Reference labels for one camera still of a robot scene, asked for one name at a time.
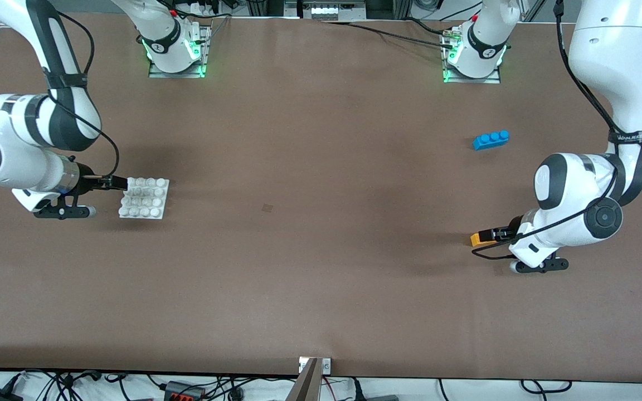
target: lego brick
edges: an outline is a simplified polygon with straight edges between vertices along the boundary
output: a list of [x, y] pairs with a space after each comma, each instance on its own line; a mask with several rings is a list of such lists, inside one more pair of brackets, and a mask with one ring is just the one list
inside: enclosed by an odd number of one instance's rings
[[481, 246], [481, 244], [496, 243], [496, 241], [494, 241], [493, 239], [490, 239], [489, 241], [482, 241], [482, 239], [479, 238], [479, 233], [472, 234], [472, 236], [469, 238], [469, 241], [472, 243], [472, 247]]
[[170, 180], [164, 178], [128, 178], [118, 215], [120, 218], [160, 220], [165, 213]]
[[509, 140], [509, 132], [501, 130], [500, 132], [492, 132], [491, 134], [482, 134], [472, 141], [474, 150], [484, 150], [489, 148], [496, 148], [507, 143]]

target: brown tabletop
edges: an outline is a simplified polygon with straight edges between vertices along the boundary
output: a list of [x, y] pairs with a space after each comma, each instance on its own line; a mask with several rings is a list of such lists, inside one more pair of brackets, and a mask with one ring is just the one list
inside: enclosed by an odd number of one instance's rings
[[[543, 158], [606, 148], [552, 25], [518, 26], [502, 84], [472, 85], [443, 84], [435, 48], [282, 19], [230, 21], [205, 79], [148, 79], [125, 16], [81, 20], [118, 175], [169, 178], [167, 210], [121, 220], [122, 194], [90, 193], [96, 218], [41, 221], [0, 188], [0, 367], [291, 374], [318, 355], [334, 375], [642, 381], [642, 194], [614, 238], [561, 250], [568, 271], [470, 254], [536, 207]], [[2, 30], [0, 94], [43, 91]]]

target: white pegboard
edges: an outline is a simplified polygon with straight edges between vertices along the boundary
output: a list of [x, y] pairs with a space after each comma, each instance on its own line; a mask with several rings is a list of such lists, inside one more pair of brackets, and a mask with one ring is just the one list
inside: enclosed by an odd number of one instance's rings
[[118, 215], [120, 218], [160, 220], [165, 214], [170, 180], [165, 178], [128, 178]]

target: blue lego brick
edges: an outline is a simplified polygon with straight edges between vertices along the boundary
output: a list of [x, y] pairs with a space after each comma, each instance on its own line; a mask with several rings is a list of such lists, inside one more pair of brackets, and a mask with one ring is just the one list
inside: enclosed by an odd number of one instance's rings
[[489, 148], [496, 148], [502, 146], [509, 140], [509, 132], [501, 130], [500, 132], [492, 132], [491, 134], [482, 134], [472, 141], [474, 150], [484, 150]]

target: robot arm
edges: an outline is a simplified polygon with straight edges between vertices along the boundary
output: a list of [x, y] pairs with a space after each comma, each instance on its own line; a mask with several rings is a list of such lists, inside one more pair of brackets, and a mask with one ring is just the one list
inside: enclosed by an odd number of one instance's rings
[[539, 208], [509, 227], [515, 270], [542, 267], [563, 246], [610, 238], [621, 228], [621, 206], [642, 190], [642, 1], [584, 0], [568, 63], [608, 99], [615, 132], [605, 153], [555, 153], [537, 169]]
[[484, 78], [494, 71], [521, 11], [517, 0], [484, 0], [476, 21], [459, 27], [461, 45], [448, 64], [464, 76]]
[[[95, 129], [81, 121], [100, 127], [99, 114], [87, 94], [86, 74], [79, 69], [58, 13], [46, 0], [3, 0], [0, 22], [31, 44], [48, 86], [46, 95], [0, 95], [0, 186], [12, 188], [32, 212], [71, 193], [78, 207], [77, 195], [94, 188], [110, 189], [113, 178], [92, 181], [87, 178], [93, 174], [89, 167], [46, 148], [85, 150], [98, 137]], [[61, 216], [69, 212], [88, 217], [93, 209], [66, 209]]]
[[135, 24], [148, 57], [161, 71], [178, 73], [201, 58], [200, 24], [172, 16], [156, 0], [112, 0]]

